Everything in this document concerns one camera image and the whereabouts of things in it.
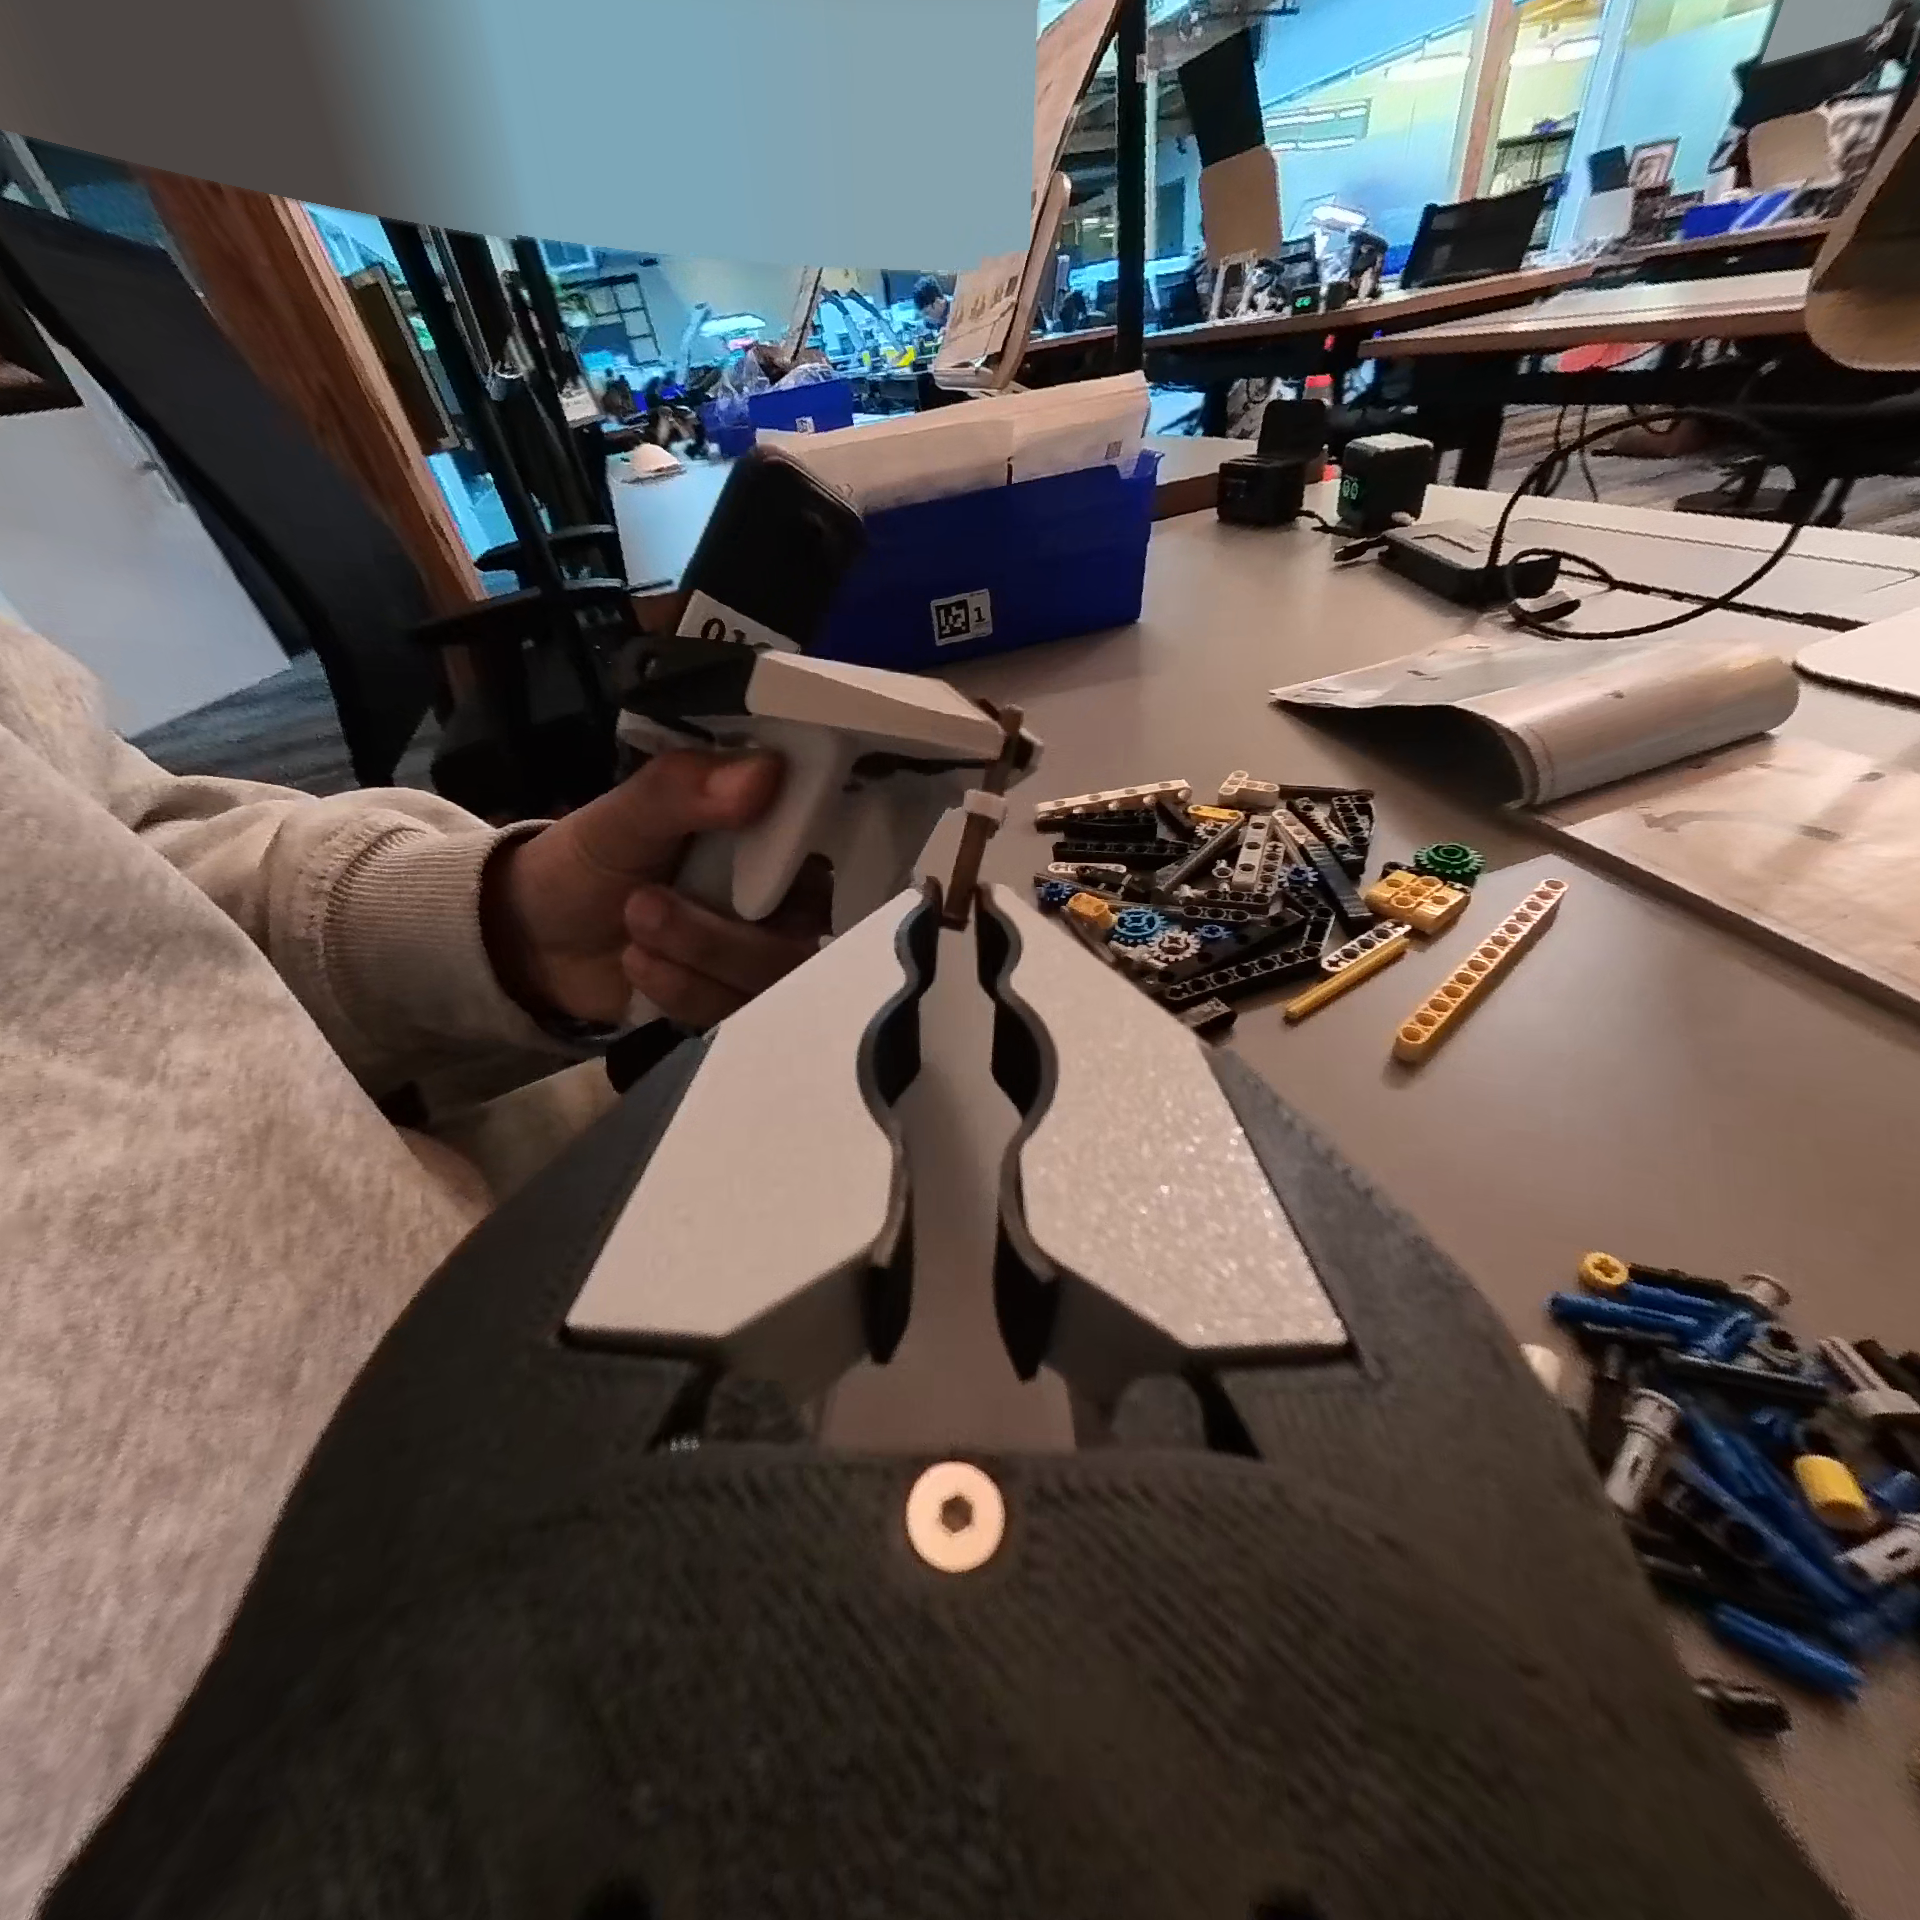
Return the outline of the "long yellow lego beam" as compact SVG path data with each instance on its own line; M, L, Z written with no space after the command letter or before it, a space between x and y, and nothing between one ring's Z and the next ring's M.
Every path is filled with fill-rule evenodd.
M1556 924L1569 880L1542 879L1395 1027L1390 1058L1418 1067L1436 1056Z

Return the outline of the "black office chair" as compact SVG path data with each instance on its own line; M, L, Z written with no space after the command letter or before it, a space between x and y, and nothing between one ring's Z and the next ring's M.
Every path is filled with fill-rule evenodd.
M621 772L621 669L637 637L618 580L554 579L431 617L397 533L224 338L155 247L3 204L3 287L155 444L320 661L362 785L389 785L443 720L438 793L493 821L554 814Z

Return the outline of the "black power adapter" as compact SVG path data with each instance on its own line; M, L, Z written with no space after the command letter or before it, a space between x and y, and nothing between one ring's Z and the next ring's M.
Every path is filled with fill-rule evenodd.
M1385 531L1379 536L1379 564L1453 606L1484 610L1509 599L1503 564L1492 552L1492 533L1472 523L1418 523Z

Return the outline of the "wooden office desk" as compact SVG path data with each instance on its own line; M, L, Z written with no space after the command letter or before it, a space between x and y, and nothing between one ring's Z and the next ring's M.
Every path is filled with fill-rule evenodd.
M1699 347L1790 340L1805 330L1811 261L1832 218L1662 242L1608 258L1524 268L1437 285L1390 290L1335 311L1272 311L1146 338L1157 388L1201 393L1201 430L1218 438L1225 391L1247 379L1335 384L1375 361L1443 361L1486 369L1492 394L1586 369L1571 358L1625 348L1627 373L1682 369Z

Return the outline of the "pile of lego pins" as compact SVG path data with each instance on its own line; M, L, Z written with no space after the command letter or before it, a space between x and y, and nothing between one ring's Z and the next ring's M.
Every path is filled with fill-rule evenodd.
M1584 1250L1543 1309L1634 1562L1717 1648L1817 1701L1916 1649L1917 1356L1810 1336L1764 1271Z

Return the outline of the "thin yellow lego beam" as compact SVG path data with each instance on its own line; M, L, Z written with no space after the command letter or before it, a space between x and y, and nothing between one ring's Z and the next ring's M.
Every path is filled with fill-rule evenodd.
M1312 985L1283 1003L1283 1022L1307 1021L1342 994L1400 963L1410 947L1414 947L1411 926L1377 924L1323 953Z

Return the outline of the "white envelopes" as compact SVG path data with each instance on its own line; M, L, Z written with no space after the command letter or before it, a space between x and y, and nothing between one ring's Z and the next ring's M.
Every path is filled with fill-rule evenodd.
M1149 391L1127 373L1037 393L967 396L956 404L824 435L756 432L861 514L987 492L1139 458Z

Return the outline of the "pile of lego beams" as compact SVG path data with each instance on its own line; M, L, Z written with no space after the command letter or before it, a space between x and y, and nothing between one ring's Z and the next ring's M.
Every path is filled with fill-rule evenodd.
M1486 859L1459 840L1375 854L1363 787L1146 781L1038 802L1048 860L1035 907L1199 1037L1312 985L1321 955L1377 926L1414 950L1466 913Z

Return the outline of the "brown lego axle assembly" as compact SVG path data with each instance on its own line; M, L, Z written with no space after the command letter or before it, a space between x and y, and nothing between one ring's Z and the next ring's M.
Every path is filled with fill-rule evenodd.
M1031 777L1043 754L1037 734L1025 727L1021 707L987 702L985 709L998 729L998 748L962 797L959 842L941 905L941 924L951 930L968 926L985 854L1005 822L1006 797Z

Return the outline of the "black laptop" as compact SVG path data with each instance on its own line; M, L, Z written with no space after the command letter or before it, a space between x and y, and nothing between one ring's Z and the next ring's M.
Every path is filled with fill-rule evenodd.
M1549 176L1472 201L1428 204L1397 276L1400 290L1418 291L1517 269L1542 214L1557 201L1561 182Z

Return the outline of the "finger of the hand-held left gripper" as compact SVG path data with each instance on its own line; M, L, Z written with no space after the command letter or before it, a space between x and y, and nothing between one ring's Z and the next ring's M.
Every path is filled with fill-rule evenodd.
M884 771L985 769L1011 738L1021 730L985 705L913 674L765 652L744 686L744 746L828 783L856 781L872 757Z

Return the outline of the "grey plastic bag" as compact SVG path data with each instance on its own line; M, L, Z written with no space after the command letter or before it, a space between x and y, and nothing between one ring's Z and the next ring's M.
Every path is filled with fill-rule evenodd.
M1466 634L1267 696L1365 716L1387 742L1522 808L1774 732L1800 705L1779 652L1715 634Z

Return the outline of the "brown cardboard box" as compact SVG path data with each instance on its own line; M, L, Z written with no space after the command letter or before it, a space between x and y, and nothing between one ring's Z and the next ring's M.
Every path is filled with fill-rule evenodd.
M1911 104L1811 263L1805 332L1839 366L1917 370L1917 106Z

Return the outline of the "black charger with green display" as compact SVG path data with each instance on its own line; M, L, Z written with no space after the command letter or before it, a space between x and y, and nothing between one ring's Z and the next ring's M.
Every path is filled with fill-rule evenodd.
M1335 526L1359 539L1419 521L1437 450L1428 438L1379 432L1351 438L1337 455Z

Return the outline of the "person's left forearm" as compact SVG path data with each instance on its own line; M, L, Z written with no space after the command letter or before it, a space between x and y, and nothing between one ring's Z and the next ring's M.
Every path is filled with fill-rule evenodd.
M3 1916L155 1749L351 1379L484 1215L381 1098L592 1029L502 989L540 825L182 778L3 619Z

